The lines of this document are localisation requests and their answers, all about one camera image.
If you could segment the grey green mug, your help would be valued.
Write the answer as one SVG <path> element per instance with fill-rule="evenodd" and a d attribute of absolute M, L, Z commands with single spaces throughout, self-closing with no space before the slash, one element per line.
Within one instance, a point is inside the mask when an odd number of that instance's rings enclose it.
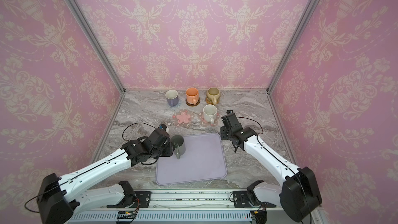
<path fill-rule="evenodd" d="M 174 147 L 174 155 L 177 159 L 180 159 L 182 155 L 186 152 L 184 137 L 181 135 L 174 135 L 171 138 L 171 142 Z"/>

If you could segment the white cream mug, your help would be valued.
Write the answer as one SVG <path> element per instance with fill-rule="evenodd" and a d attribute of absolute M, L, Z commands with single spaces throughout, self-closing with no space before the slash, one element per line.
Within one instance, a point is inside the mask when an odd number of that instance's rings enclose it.
<path fill-rule="evenodd" d="M 214 124 L 217 117 L 218 110 L 216 106 L 208 104 L 203 107 L 203 118 L 206 122 Z"/>

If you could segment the pink flower silicone coaster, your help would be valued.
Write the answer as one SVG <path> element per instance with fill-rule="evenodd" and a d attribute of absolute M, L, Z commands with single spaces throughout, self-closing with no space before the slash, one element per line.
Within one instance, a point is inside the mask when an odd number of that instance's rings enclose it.
<path fill-rule="evenodd" d="M 219 123 L 220 114 L 217 114 L 217 115 L 216 115 L 216 118 L 215 118 L 213 124 L 211 124 L 210 122 L 207 122 L 207 121 L 204 119 L 203 113 L 199 113 L 199 114 L 198 114 L 198 118 L 199 118 L 199 120 L 200 120 L 200 125 L 202 125 L 202 126 L 204 126 L 204 127 L 215 127 L 215 126 L 217 126 L 218 123 Z"/>

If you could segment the yellow beige mug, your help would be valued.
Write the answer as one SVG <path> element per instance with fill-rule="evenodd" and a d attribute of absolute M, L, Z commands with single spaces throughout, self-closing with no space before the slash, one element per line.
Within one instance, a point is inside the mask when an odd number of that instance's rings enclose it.
<path fill-rule="evenodd" d="M 216 87 L 209 88 L 206 92 L 206 97 L 216 102 L 221 97 L 220 90 Z"/>

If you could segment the orange mug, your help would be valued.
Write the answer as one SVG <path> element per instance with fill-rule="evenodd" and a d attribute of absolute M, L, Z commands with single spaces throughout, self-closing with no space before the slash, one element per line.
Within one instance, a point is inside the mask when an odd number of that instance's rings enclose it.
<path fill-rule="evenodd" d="M 199 91 L 197 88 L 188 88 L 186 90 L 186 103 L 190 106 L 196 106 L 200 102 Z"/>

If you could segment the woven rattan round coaster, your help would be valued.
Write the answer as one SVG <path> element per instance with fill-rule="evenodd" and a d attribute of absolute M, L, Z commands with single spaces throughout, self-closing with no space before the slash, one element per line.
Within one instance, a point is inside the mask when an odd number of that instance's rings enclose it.
<path fill-rule="evenodd" d="M 211 105 L 217 105 L 219 104 L 220 100 L 218 99 L 216 102 L 211 101 L 209 98 L 205 98 L 205 101 L 207 104 L 211 104 Z"/>

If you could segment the blue woven round coaster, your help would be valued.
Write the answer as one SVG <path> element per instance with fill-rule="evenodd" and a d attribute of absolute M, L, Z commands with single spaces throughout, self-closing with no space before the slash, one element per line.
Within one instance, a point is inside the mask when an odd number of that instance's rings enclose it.
<path fill-rule="evenodd" d="M 181 105 L 181 102 L 179 102 L 179 104 L 177 104 L 177 105 L 173 105 L 173 106 L 171 106 L 171 105 L 167 105 L 169 108 L 177 108 L 177 107 L 179 107 Z"/>

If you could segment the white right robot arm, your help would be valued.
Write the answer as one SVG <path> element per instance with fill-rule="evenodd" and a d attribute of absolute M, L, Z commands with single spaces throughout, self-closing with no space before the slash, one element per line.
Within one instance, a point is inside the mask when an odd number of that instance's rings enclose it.
<path fill-rule="evenodd" d="M 221 139 L 232 142 L 235 149 L 242 149 L 256 158 L 278 181 L 270 185 L 262 180 L 252 183 L 246 197 L 252 206 L 270 203 L 280 206 L 295 222 L 299 223 L 322 204 L 322 197 L 315 173 L 308 167 L 299 168 L 271 149 L 251 128 L 220 128 Z"/>

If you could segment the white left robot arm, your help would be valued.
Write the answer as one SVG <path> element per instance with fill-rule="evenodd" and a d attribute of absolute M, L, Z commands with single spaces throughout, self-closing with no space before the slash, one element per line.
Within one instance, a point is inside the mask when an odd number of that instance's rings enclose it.
<path fill-rule="evenodd" d="M 140 200 L 128 181 L 105 188 L 93 189 L 93 186 L 148 159 L 171 157 L 174 152 L 169 140 L 160 147 L 149 148 L 146 150 L 141 140 L 128 141 L 104 159 L 76 172 L 46 176 L 36 200 L 42 223 L 64 224 L 81 212 L 99 207 L 139 207 Z"/>

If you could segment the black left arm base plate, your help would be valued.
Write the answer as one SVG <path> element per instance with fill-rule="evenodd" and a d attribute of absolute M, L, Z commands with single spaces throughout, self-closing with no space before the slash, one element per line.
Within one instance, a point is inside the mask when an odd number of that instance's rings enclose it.
<path fill-rule="evenodd" d="M 107 205 L 107 208 L 148 208 L 151 191 L 137 191 L 133 195 L 124 196 L 118 204 Z"/>

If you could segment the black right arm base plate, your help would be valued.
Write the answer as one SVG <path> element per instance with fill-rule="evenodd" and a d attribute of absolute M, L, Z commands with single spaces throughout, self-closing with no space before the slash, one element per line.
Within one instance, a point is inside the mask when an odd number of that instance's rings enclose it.
<path fill-rule="evenodd" d="M 275 208 L 276 205 L 268 202 L 260 202 L 252 191 L 238 190 L 233 191 L 230 200 L 235 208 Z"/>

